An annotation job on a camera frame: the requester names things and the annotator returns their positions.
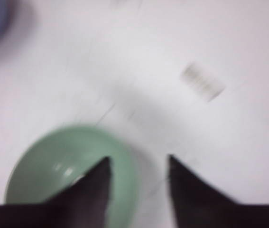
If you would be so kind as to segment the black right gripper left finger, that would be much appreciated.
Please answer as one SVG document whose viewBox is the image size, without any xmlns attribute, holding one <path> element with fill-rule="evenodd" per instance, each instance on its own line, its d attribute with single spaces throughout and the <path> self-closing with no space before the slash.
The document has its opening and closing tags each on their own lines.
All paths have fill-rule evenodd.
<svg viewBox="0 0 269 228">
<path fill-rule="evenodd" d="M 0 228 L 103 228 L 110 187 L 111 160 L 105 157 L 46 201 L 0 205 Z"/>
</svg>

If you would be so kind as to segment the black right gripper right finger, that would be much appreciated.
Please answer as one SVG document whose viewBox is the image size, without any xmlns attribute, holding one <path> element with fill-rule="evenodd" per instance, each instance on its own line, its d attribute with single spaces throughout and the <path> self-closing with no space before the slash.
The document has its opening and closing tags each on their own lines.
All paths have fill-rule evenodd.
<svg viewBox="0 0 269 228">
<path fill-rule="evenodd" d="M 168 157 L 169 193 L 179 228 L 269 228 L 269 204 L 240 204 Z"/>
</svg>

